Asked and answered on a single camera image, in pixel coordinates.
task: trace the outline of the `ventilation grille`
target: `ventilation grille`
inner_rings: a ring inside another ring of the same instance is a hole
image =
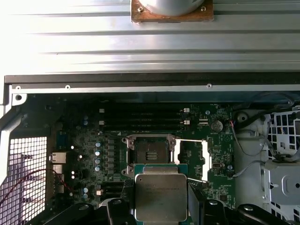
[[[286,220],[294,220],[296,222],[300,222],[300,213],[299,208],[294,205],[279,205],[275,202],[270,202],[270,213],[274,216]]]
[[[0,187],[0,199],[30,172],[46,169],[47,137],[10,140],[8,176]],[[1,225],[24,225],[45,209],[46,171],[21,182],[0,206]]]
[[[300,120],[294,112],[282,112],[271,115],[273,118],[268,139],[274,150],[282,154],[293,155],[300,146]]]

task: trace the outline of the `green circuit board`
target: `green circuit board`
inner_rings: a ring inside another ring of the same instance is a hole
[[[62,119],[63,132],[57,133],[56,148],[69,151],[64,174],[65,180],[74,187],[72,198],[75,203],[88,202],[97,207],[103,200],[103,196],[97,195],[97,190],[111,184],[116,186],[110,186],[107,198],[120,194],[121,182],[129,179],[122,174],[127,166],[127,145],[122,141],[124,137],[132,134],[172,134],[180,139],[208,142],[212,168],[208,172],[208,183],[201,184],[202,189],[208,198],[219,199],[228,207],[235,208],[235,181],[232,178],[235,174],[234,139],[229,123],[232,119],[230,107],[218,104],[170,104],[168,109],[179,108],[183,112],[188,109],[188,116],[184,118],[184,121],[189,121],[188,124],[184,122],[174,130],[164,125],[159,130],[151,127],[151,130],[144,128],[143,131],[119,129],[119,123],[115,120],[111,123],[116,126],[115,130],[111,127],[108,127],[109,131],[102,129],[101,110],[104,108],[105,104],[92,108],[81,107],[80,110],[78,106],[69,106],[65,118]],[[151,106],[152,110],[155,108],[160,109],[160,105]],[[202,148],[201,142],[190,141],[183,141],[180,147],[180,163],[187,164],[188,177],[195,180],[200,180],[203,176],[202,166],[205,160],[202,157]],[[71,179],[71,171],[80,171],[79,176]],[[84,188],[88,189],[88,196],[85,198]]]

